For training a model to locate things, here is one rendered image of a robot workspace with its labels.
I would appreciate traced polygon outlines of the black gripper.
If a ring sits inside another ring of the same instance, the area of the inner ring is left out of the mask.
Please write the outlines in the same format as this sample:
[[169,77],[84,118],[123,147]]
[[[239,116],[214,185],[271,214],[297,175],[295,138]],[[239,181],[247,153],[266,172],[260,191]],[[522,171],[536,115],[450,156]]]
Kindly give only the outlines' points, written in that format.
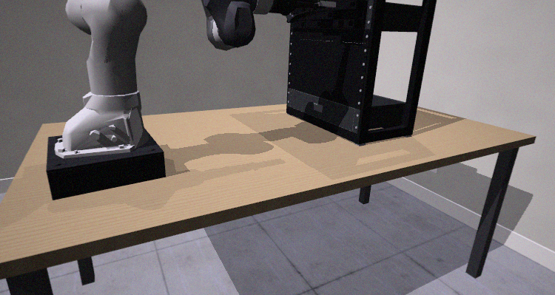
[[[297,1],[305,1],[310,3],[297,3]],[[274,0],[269,13],[280,13],[283,16],[286,16],[287,23],[293,23],[299,18],[315,14],[317,12],[317,8],[324,9],[327,7],[336,7],[336,2],[327,0]],[[296,15],[290,15],[290,13],[296,8],[311,8],[311,10],[303,13],[298,13]]]

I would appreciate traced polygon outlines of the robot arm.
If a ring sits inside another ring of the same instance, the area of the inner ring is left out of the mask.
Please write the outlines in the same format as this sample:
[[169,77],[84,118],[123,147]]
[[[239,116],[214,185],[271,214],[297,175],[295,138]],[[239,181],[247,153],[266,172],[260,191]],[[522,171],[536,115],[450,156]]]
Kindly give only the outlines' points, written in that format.
[[[248,45],[255,36],[253,14],[268,14],[273,1],[201,0],[208,40],[226,51]],[[92,34],[91,92],[83,97],[84,108],[66,122],[55,154],[65,159],[131,152],[149,140],[135,68],[147,9],[142,0],[68,0],[66,12],[72,24]]]

